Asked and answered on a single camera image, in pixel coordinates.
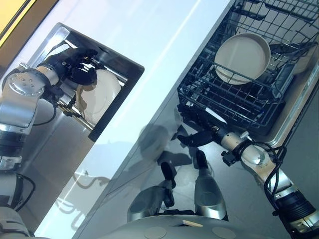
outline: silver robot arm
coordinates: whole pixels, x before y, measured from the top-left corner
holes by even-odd
[[[179,105],[178,109],[184,121],[203,130],[188,137],[179,135],[178,139],[182,143],[198,147],[215,141],[223,146],[227,150],[222,153],[223,161],[228,166],[240,161],[253,174],[275,209],[273,215],[279,216],[292,238],[312,238],[318,235],[319,211],[279,168],[285,156],[284,147],[277,153],[266,143],[240,137],[228,124],[199,107]]]
[[[69,48],[49,56],[36,68],[21,63],[1,84],[0,92],[0,239],[29,236],[19,210],[35,189],[29,178],[17,173],[22,163],[22,149],[29,135],[40,98],[56,105],[63,91],[59,88],[64,79],[80,85],[96,81],[96,65],[92,57],[97,51]],[[85,68],[84,64],[93,64]],[[22,200],[23,180],[33,184],[33,190]]]
[[[128,222],[149,216],[159,215],[198,215],[219,220],[228,220],[225,201],[222,193],[211,176],[206,156],[203,151],[196,153],[198,177],[195,181],[194,204],[195,212],[192,210],[165,210],[160,212],[162,202],[166,207],[174,206],[173,188],[176,186],[174,177],[176,171],[168,162],[161,163],[161,170],[165,180],[158,186],[149,187],[141,191],[131,203],[128,209]]]

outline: robotic arm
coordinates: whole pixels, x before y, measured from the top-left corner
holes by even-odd
[[[254,175],[275,209],[274,216],[280,217],[292,238],[318,235],[319,211],[279,168],[285,156],[284,147],[273,149],[266,143],[239,137],[228,124],[198,107],[179,105],[178,109],[184,121],[193,122],[203,129],[188,137],[179,135],[182,143],[197,147],[215,141],[223,146],[228,151],[222,153],[223,161],[228,166],[241,161],[243,167]]]
[[[67,78],[77,84],[90,85],[96,79],[92,64],[98,52],[85,48],[68,48],[49,56],[36,68],[25,64],[11,71],[4,79],[0,92],[0,238],[28,236],[21,218],[15,212],[21,208],[23,179],[16,173],[21,167],[24,142],[34,126],[40,98],[54,106],[63,91],[59,88]]]

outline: dishwasher tray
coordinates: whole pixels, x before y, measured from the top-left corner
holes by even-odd
[[[318,31],[315,0],[235,2],[178,87],[180,102],[211,108],[230,124],[266,135],[285,105],[294,66],[317,45]],[[270,64],[256,80],[214,62],[219,47],[244,32],[262,36],[271,49]],[[216,74],[217,66],[250,82],[228,84]]]

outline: screw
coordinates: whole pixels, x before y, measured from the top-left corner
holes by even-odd
[[[219,128],[218,128],[217,126],[213,126],[212,131],[213,131],[213,132],[218,132],[218,131],[219,131]]]

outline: gray floor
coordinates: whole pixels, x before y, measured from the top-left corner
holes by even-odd
[[[184,153],[192,155],[187,148],[180,151],[180,147],[171,144],[172,155]],[[213,175],[226,201],[229,221],[241,226],[252,233],[273,237],[275,239],[289,239],[289,235],[278,217],[272,216],[272,207],[263,191],[257,186],[254,178],[242,168],[240,163],[231,167],[226,166],[219,156],[223,149],[211,143],[200,148],[212,166]],[[319,93],[311,101],[304,117],[301,119],[295,133],[287,145],[288,152],[282,166],[283,171],[299,187],[306,198],[319,208]],[[173,208],[194,210],[194,182],[198,171],[187,162],[186,157],[179,157],[176,167],[177,187],[174,189],[175,206]],[[155,169],[145,187],[155,184],[161,178],[160,170]]]
[[[282,169],[294,181],[309,201],[319,208],[319,94],[310,103],[288,144],[288,153]],[[244,230],[274,239],[289,239],[264,192],[253,176],[240,163],[231,167],[221,160],[223,148],[216,143],[200,148],[212,167],[228,210],[229,221]],[[171,209],[194,210],[194,186],[198,171],[194,168],[194,150],[182,148],[178,140],[170,141],[162,154],[163,160],[175,165],[177,187],[173,194],[175,206]],[[107,194],[96,206],[92,217],[84,223],[74,239],[99,238],[127,221],[127,210],[139,191],[157,185],[163,180],[160,167],[145,171],[140,176]]]

